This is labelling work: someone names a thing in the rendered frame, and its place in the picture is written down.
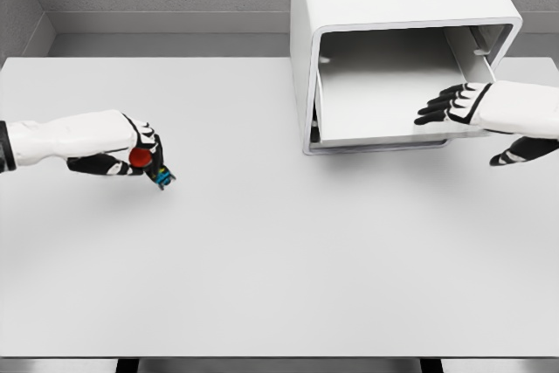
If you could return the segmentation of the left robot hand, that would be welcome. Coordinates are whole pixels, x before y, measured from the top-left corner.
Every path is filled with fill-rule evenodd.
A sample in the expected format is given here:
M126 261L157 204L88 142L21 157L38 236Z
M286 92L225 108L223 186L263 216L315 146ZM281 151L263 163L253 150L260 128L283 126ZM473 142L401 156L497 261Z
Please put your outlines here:
M108 110L71 116L64 123L60 151L69 170L96 176L155 177L165 167L159 135L147 122ZM139 149L148 161L134 164L114 156Z

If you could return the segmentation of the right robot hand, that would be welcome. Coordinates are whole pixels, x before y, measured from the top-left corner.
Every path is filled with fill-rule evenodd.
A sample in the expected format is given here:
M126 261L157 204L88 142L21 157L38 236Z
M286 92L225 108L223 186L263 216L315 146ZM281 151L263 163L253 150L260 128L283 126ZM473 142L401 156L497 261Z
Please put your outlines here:
M449 86L427 102L414 120L417 126L453 121L507 135L518 135L490 160L493 167L530 162L559 150L559 140L535 131L537 84L498 80Z

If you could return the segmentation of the white cabinet drawer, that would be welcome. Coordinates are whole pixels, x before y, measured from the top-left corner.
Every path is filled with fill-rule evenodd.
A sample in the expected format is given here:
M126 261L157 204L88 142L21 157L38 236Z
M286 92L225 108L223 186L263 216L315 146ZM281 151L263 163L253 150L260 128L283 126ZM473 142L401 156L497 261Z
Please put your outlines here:
M476 48L465 26L324 34L314 100L318 147L437 147L479 136L454 121L414 123L447 87L495 80Z

